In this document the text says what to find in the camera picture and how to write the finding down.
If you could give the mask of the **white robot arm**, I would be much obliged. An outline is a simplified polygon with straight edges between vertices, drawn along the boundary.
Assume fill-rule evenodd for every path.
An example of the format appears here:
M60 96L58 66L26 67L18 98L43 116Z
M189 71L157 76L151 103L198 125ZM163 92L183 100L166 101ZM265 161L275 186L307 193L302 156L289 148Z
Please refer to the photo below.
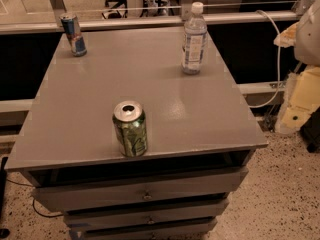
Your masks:
M306 65L320 66L320 0L298 22L294 55Z

